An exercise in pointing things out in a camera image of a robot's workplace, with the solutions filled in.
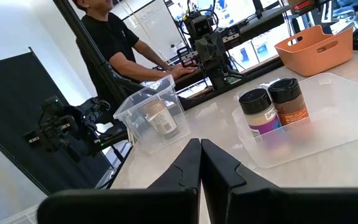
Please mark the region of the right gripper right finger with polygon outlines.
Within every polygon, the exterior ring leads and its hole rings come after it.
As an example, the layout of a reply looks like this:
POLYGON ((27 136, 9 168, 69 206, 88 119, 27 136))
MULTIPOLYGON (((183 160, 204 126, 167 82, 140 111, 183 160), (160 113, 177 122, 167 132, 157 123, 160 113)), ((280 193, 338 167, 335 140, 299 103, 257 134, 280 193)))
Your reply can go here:
POLYGON ((358 224, 358 188, 282 188, 209 139, 201 180, 211 224, 358 224))

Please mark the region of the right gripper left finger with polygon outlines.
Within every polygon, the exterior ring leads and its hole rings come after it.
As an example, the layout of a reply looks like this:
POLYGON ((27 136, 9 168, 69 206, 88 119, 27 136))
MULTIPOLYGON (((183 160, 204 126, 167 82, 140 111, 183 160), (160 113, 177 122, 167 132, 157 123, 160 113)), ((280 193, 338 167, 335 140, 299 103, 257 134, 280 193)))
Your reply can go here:
POLYGON ((37 209, 38 224, 199 224, 201 143, 190 139, 146 189, 64 190, 37 209))

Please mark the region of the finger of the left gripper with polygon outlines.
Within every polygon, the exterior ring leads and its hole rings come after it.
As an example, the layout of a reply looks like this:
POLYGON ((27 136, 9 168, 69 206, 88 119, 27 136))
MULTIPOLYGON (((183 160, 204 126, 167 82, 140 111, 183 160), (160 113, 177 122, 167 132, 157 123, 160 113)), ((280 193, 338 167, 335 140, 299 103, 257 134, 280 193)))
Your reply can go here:
POLYGON ((209 35, 209 43, 212 45, 209 47, 210 60, 221 57, 226 51, 223 38, 219 32, 213 32, 209 35))
POLYGON ((195 41, 195 48, 201 62, 206 62, 211 59, 211 54, 209 52, 210 43, 208 42, 208 38, 208 36, 205 36, 195 41))

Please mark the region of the tan lid spice jar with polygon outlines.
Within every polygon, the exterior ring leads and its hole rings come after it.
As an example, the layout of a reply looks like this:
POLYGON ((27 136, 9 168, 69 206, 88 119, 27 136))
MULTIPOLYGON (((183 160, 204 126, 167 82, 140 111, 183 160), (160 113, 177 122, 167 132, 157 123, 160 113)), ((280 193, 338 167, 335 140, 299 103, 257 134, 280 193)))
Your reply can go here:
POLYGON ((146 120, 165 139, 170 139, 178 132, 178 126, 167 106, 162 100, 153 100, 144 107, 146 120))

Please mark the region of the purple label jar black lid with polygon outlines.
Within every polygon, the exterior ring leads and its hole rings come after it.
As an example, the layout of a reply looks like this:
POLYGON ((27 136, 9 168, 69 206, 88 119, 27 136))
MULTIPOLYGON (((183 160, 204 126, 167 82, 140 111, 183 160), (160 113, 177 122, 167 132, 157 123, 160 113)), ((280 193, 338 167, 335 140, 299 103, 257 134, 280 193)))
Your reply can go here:
POLYGON ((263 134, 282 127, 266 89, 256 88, 242 94, 239 103, 250 131, 257 142, 262 141, 263 134))

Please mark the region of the orange label jar black lid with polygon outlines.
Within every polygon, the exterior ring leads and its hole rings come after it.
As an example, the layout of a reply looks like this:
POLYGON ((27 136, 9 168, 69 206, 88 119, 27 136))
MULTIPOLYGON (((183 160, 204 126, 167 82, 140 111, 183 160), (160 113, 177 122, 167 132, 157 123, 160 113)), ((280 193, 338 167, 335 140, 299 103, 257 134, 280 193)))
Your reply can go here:
POLYGON ((303 94, 296 78, 284 78, 268 87, 281 125, 286 126, 309 117, 303 94))

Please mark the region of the person's hand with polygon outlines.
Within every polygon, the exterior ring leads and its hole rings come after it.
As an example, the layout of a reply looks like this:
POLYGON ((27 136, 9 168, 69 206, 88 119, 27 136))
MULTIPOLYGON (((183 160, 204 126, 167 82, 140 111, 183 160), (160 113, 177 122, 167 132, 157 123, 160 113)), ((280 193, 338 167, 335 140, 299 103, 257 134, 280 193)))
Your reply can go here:
POLYGON ((170 66, 166 69, 166 72, 170 75, 172 75, 174 80, 177 80, 178 78, 191 74, 194 71, 196 71, 198 67, 183 67, 182 65, 175 65, 170 66))

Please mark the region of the whiteboard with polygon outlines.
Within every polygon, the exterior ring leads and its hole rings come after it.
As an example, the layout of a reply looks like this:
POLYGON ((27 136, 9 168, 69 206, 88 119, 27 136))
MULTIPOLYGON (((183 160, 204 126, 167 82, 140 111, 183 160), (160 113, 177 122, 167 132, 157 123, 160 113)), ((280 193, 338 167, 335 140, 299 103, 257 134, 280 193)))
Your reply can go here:
POLYGON ((164 0, 117 0, 111 10, 125 25, 164 59, 177 56, 184 46, 164 0))

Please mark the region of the person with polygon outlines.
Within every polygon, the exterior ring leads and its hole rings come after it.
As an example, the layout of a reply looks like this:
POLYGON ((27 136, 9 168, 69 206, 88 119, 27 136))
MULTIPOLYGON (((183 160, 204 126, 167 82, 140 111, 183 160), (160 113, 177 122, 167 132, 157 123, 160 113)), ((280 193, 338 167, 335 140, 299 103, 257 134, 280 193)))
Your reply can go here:
POLYGON ((98 47, 105 61, 120 76, 140 84, 154 82, 167 75, 169 65, 145 42, 141 41, 125 23, 111 12, 112 0, 72 0, 85 12, 81 22, 98 47), (161 70, 136 63, 133 51, 160 66, 161 70))

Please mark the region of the clear plastic storage bin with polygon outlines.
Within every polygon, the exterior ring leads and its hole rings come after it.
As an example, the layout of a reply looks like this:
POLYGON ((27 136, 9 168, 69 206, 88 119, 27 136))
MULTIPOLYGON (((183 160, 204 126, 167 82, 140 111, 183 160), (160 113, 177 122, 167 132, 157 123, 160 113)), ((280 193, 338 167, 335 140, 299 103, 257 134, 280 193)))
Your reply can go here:
POLYGON ((149 154, 167 147, 190 133, 185 111, 175 91, 175 81, 171 75, 152 82, 128 96, 113 117, 126 125, 135 139, 135 145, 149 154), (165 139, 146 120, 143 107, 153 100, 162 100, 176 121, 178 132, 174 137, 165 139))
POLYGON ((8 217, 0 224, 38 224, 37 222, 37 209, 38 205, 34 205, 26 210, 23 210, 11 217, 8 217))

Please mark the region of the orange plastic bin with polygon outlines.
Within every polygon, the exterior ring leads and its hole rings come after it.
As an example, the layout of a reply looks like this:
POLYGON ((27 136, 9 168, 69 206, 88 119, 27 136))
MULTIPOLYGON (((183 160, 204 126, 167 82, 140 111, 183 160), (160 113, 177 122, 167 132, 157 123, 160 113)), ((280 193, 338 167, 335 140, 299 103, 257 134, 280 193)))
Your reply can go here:
POLYGON ((325 34, 321 25, 305 29, 275 45, 284 66, 310 77, 347 62, 353 56, 353 27, 325 34))

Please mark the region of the frosted white plastic bin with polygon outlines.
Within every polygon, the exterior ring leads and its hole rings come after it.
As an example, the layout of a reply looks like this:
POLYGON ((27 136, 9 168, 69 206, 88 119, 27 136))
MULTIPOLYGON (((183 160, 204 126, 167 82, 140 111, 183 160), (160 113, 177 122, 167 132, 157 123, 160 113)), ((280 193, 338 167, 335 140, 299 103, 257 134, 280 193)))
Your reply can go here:
POLYGON ((309 116, 253 136, 241 108, 233 119, 245 150, 263 169, 358 140, 358 83, 332 73, 300 82, 309 116))

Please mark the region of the large black panel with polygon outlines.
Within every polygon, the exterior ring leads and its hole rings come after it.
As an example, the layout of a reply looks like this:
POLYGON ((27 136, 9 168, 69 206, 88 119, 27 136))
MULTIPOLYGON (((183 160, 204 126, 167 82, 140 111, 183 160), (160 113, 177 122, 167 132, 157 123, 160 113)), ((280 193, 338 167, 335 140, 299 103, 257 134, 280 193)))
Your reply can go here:
POLYGON ((36 54, 0 60, 0 151, 47 195, 101 186, 111 165, 101 153, 86 156, 83 141, 71 139, 79 162, 65 151, 49 153, 25 142, 24 134, 36 128, 42 114, 41 103, 52 96, 69 105, 36 54))

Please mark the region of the black rig frame post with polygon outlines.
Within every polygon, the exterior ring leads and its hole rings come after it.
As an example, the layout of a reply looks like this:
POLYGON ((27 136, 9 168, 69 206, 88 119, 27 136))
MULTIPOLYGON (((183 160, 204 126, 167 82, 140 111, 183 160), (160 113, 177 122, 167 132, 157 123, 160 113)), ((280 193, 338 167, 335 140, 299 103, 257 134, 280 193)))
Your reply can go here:
POLYGON ((114 73, 110 64, 105 61, 101 52, 92 40, 88 31, 85 29, 79 17, 76 15, 76 12, 71 7, 68 0, 52 1, 62 14, 63 18, 66 20, 67 24, 70 26, 76 38, 79 40, 81 48, 85 53, 87 53, 87 56, 94 65, 100 79, 107 84, 108 90, 112 95, 114 95, 117 103, 121 104, 127 98, 125 91, 119 86, 124 80, 119 78, 114 73))

